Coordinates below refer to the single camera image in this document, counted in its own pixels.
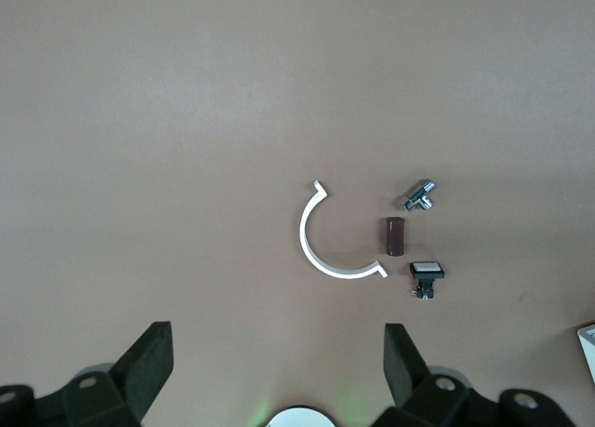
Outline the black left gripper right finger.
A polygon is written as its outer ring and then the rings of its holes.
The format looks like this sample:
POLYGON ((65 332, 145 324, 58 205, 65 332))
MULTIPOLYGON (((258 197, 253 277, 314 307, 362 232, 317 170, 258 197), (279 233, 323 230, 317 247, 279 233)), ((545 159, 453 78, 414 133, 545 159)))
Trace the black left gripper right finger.
POLYGON ((433 372, 402 324, 384 330, 383 370, 394 401, 383 412, 385 426, 572 426, 548 396, 508 389, 496 401, 460 379, 433 372))

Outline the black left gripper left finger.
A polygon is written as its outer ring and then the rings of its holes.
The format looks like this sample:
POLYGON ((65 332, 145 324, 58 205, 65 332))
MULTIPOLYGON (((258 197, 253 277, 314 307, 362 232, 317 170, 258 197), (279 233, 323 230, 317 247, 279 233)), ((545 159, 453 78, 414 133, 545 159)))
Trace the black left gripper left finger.
POLYGON ((108 369, 94 369, 37 397, 31 386, 1 388, 3 426, 140 426, 174 369, 173 331, 152 323, 108 369))

